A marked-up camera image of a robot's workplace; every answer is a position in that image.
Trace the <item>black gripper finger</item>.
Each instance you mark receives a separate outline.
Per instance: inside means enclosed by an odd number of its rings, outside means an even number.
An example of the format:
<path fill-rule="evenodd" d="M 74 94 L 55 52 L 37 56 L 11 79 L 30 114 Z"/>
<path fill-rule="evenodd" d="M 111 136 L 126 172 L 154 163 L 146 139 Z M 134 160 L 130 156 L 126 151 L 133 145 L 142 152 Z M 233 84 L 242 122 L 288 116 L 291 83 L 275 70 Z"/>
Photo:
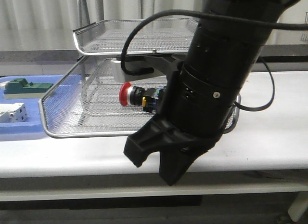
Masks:
<path fill-rule="evenodd" d="M 148 156 L 164 144 L 185 143 L 188 137 L 160 115 L 154 115 L 137 132 L 127 137 L 125 156 L 140 167 Z"/>
<path fill-rule="evenodd" d="M 168 185 L 172 186 L 205 152 L 205 144 L 202 142 L 164 144 L 159 152 L 159 175 Z"/>

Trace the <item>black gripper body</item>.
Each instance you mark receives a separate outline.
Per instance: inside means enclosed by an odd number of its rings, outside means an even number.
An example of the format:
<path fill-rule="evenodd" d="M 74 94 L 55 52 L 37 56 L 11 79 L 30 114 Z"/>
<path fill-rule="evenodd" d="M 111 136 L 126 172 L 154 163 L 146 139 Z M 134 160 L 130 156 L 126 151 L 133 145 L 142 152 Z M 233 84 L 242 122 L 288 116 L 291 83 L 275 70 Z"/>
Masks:
<path fill-rule="evenodd" d="M 155 121 L 166 124 L 159 150 L 206 152 L 221 138 L 242 88 L 242 75 L 230 67 L 208 69 L 184 62 L 165 68 L 167 89 Z"/>

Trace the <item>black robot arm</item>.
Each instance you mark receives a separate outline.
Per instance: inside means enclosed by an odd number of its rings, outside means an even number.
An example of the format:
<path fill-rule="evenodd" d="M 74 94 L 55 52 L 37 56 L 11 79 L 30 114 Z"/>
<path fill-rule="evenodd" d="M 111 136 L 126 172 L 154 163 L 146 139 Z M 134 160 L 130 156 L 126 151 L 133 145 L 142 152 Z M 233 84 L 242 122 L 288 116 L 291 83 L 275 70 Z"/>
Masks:
<path fill-rule="evenodd" d="M 185 59 L 171 54 L 148 55 L 148 68 L 167 76 L 156 114 L 127 138 L 124 154 L 137 167 L 160 153 L 159 174 L 173 185 L 191 164 L 221 138 L 236 98 L 273 29 L 306 30 L 306 25 L 279 24 L 281 14 L 300 0 L 206 0 L 202 12 L 168 10 L 141 22 L 121 54 L 145 25 L 168 15 L 199 18 Z"/>

